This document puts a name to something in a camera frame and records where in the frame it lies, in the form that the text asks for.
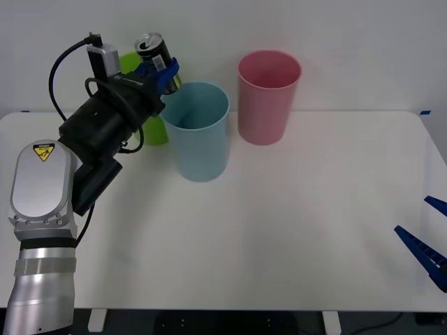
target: soda can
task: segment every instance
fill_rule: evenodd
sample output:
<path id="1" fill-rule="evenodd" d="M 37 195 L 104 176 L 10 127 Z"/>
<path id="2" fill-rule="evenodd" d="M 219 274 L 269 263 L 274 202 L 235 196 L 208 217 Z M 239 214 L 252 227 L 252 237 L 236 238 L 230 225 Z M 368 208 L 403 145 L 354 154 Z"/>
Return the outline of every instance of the soda can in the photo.
<path id="1" fill-rule="evenodd" d="M 168 67 L 173 61 L 170 58 L 166 43 L 159 33 L 145 33 L 135 42 L 135 50 L 140 55 L 141 62 L 146 65 L 149 74 L 157 73 Z M 164 94 L 176 92 L 182 81 L 179 74 L 167 85 Z"/>

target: white table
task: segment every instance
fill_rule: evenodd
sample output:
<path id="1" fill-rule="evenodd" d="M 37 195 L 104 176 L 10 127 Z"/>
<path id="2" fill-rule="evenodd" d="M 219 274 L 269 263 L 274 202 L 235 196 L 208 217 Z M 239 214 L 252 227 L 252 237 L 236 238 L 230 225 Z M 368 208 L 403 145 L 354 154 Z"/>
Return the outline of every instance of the white table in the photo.
<path id="1" fill-rule="evenodd" d="M 77 308 L 447 311 L 401 225 L 447 255 L 447 167 L 406 112 L 294 112 L 282 141 L 245 142 L 231 113 L 216 180 L 183 179 L 168 145 L 120 155 L 77 251 Z M 0 121 L 0 306 L 19 242 L 8 222 L 20 150 L 58 138 L 54 113 Z M 78 218 L 82 227 L 85 218 Z"/>

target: warning label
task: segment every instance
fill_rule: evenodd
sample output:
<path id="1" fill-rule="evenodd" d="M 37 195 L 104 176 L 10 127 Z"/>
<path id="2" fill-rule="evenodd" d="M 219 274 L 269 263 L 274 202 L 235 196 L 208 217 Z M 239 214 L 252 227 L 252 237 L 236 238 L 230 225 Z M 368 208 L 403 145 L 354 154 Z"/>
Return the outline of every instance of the warning label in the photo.
<path id="1" fill-rule="evenodd" d="M 49 144 L 35 144 L 33 145 L 34 152 L 36 152 L 37 156 L 45 162 L 50 154 L 54 150 L 54 143 Z"/>

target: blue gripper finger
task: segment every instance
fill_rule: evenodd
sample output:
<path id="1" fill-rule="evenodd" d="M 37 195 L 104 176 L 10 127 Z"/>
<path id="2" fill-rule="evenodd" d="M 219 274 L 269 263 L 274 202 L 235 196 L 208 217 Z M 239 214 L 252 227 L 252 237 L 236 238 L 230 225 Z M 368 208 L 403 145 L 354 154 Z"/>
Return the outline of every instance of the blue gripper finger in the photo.
<path id="1" fill-rule="evenodd" d="M 180 69 L 179 63 L 176 58 L 173 58 L 173 61 L 167 68 L 164 68 L 157 74 L 152 77 L 156 80 L 156 90 L 160 95 L 163 95 L 166 86 L 168 86 L 169 82 L 178 74 Z"/>

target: light blue cup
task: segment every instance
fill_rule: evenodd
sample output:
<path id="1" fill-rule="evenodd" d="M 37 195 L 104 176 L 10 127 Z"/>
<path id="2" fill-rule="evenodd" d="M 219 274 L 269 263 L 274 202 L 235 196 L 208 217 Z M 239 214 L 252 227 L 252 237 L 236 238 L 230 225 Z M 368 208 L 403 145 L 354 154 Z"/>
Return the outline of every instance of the light blue cup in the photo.
<path id="1" fill-rule="evenodd" d="M 163 102 L 160 115 L 180 174 L 191 181 L 217 178 L 228 162 L 230 100 L 225 91 L 206 82 L 188 82 Z"/>

